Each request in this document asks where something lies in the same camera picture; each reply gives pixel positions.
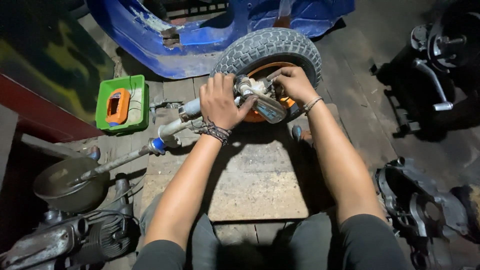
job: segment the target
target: hand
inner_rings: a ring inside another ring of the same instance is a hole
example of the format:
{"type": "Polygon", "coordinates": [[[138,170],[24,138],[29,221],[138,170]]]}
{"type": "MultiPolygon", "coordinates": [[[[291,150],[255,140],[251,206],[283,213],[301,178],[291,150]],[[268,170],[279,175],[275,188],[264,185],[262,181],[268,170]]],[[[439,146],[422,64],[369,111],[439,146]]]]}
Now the hand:
{"type": "Polygon", "coordinates": [[[310,80],[300,67],[283,67],[270,74],[267,79],[272,80],[274,84],[281,84],[285,93],[294,102],[305,105],[318,97],[310,80]]]}
{"type": "Polygon", "coordinates": [[[200,109],[205,122],[213,122],[224,129],[232,129],[240,123],[253,103],[258,99],[252,95],[237,108],[233,97],[234,74],[225,76],[217,73],[213,78],[208,78],[206,85],[200,87],[200,109]]]}

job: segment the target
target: green plastic crate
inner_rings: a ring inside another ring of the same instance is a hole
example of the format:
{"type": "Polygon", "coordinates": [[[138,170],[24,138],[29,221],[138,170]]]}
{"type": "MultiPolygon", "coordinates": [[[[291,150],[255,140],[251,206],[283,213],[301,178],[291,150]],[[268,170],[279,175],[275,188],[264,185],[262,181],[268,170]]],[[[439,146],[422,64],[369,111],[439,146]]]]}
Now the green plastic crate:
{"type": "Polygon", "coordinates": [[[96,127],[111,133],[132,132],[148,127],[148,85],[143,75],[127,76],[103,81],[98,91],[95,121],[96,127]],[[107,117],[107,101],[110,94],[118,88],[130,91],[129,114],[127,121],[117,126],[110,126],[107,117]]]}

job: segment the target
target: wooden floor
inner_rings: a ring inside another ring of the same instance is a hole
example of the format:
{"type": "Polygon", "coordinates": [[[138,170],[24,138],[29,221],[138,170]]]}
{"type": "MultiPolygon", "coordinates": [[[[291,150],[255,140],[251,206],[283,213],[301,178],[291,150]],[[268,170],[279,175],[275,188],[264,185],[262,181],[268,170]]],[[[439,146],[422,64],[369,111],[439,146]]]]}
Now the wooden floor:
{"type": "MultiPolygon", "coordinates": [[[[323,81],[317,90],[323,95],[326,103],[336,105],[349,139],[361,154],[371,173],[384,166],[386,162],[396,159],[397,156],[410,157],[415,159],[419,168],[425,169],[426,174],[437,180],[441,189],[448,190],[453,186],[477,178],[478,174],[471,171],[472,167],[479,162],[480,128],[449,132],[439,142],[422,141],[414,135],[393,138],[392,134],[396,132],[398,125],[393,110],[384,95],[387,87],[378,82],[375,77],[370,76],[368,71],[373,61],[376,63],[389,62],[396,56],[406,44],[412,28],[424,22],[424,13],[430,9],[432,4],[432,0],[356,1],[356,11],[344,17],[346,27],[333,31],[315,42],[323,61],[323,81]]],[[[145,70],[128,54],[118,49],[115,50],[116,44],[99,34],[98,29],[94,25],[90,25],[88,20],[88,17],[83,19],[84,27],[96,33],[96,40],[111,57],[123,62],[124,70],[119,71],[119,74],[144,74],[150,81],[149,84],[153,90],[151,95],[153,96],[180,98],[185,101],[198,97],[198,89],[201,84],[205,83],[205,77],[162,83],[158,76],[145,70]]],[[[163,109],[158,110],[157,114],[167,118],[172,115],[172,112],[163,109]]],[[[153,136],[158,125],[158,123],[156,127],[151,125],[147,132],[151,132],[153,136]]],[[[114,158],[136,148],[137,144],[144,142],[144,137],[148,137],[148,134],[134,134],[130,137],[119,138],[101,137],[98,142],[101,140],[112,141],[107,144],[116,149],[109,152],[110,157],[114,158]]],[[[197,135],[185,131],[182,132],[181,137],[188,145],[196,140],[197,135]]],[[[256,155],[254,162],[233,157],[232,159],[236,163],[229,163],[228,166],[224,164],[225,173],[230,173],[232,179],[238,180],[235,178],[235,174],[238,172],[250,172],[256,173],[256,175],[275,172],[280,175],[291,171],[286,169],[291,168],[292,165],[288,153],[281,150],[284,147],[285,145],[278,141],[267,144],[250,144],[243,151],[247,151],[249,155],[256,155]],[[276,151],[278,148],[278,155],[264,164],[258,163],[264,158],[272,158],[265,154],[272,153],[266,151],[267,148],[271,151],[276,151]],[[272,165],[268,165],[269,167],[265,169],[266,164],[270,163],[272,165]],[[256,170],[245,169],[244,166],[247,165],[256,170]]],[[[163,161],[158,161],[151,156],[150,160],[144,159],[138,161],[138,164],[124,165],[118,170],[124,172],[144,170],[143,173],[147,175],[144,177],[144,181],[148,187],[149,175],[170,177],[178,169],[186,154],[187,152],[181,151],[172,152],[170,158],[166,157],[163,161]]],[[[140,201],[142,193],[145,195],[148,192],[147,188],[141,190],[135,196],[136,203],[140,201]]],[[[136,206],[136,214],[139,214],[140,209],[145,207],[145,205],[136,206]]],[[[316,209],[312,205],[306,207],[309,211],[316,209]]],[[[268,217],[268,219],[268,222],[259,220],[251,223],[230,220],[215,225],[215,229],[219,238],[225,243],[236,242],[240,239],[252,243],[271,243],[277,230],[285,226],[286,220],[276,221],[272,217],[268,217]]],[[[469,266],[476,265],[476,261],[472,259],[471,255],[478,257],[479,253],[474,245],[462,241],[452,245],[453,248],[450,251],[452,257],[461,258],[455,259],[456,261],[453,262],[456,269],[469,264],[469,266]]]]}

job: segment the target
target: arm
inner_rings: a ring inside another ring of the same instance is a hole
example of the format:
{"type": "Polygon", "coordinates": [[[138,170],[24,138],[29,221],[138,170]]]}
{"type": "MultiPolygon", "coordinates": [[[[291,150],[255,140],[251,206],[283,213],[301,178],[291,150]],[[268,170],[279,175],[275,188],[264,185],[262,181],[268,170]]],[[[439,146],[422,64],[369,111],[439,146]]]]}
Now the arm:
{"type": "MultiPolygon", "coordinates": [[[[224,129],[232,129],[242,121],[256,100],[255,96],[251,96],[238,109],[233,98],[233,78],[232,74],[225,76],[217,73],[200,88],[204,120],[224,129]]],[[[144,245],[155,240],[169,240],[186,249],[208,176],[221,146],[221,141],[210,135],[200,136],[165,189],[147,228],[144,245]]]]}
{"type": "MultiPolygon", "coordinates": [[[[318,97],[299,67],[281,68],[269,78],[283,85],[300,105],[318,97]]],[[[339,224],[358,214],[386,221],[367,167],[322,100],[312,107],[308,120],[326,185],[337,204],[339,224]]]]}

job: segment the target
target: dark pants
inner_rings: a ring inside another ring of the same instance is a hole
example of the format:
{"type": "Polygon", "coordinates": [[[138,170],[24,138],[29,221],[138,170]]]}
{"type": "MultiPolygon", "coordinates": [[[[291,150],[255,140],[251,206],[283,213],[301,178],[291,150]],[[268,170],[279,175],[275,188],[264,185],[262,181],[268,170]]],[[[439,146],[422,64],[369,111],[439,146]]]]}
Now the dark pants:
{"type": "MultiPolygon", "coordinates": [[[[140,218],[142,234],[161,199],[158,194],[140,218]]],[[[337,269],[340,255],[336,238],[335,209],[310,216],[298,224],[287,227],[277,235],[271,252],[259,253],[244,244],[222,246],[213,232],[206,214],[194,224],[191,234],[191,257],[194,270],[215,269],[337,269]]]]}

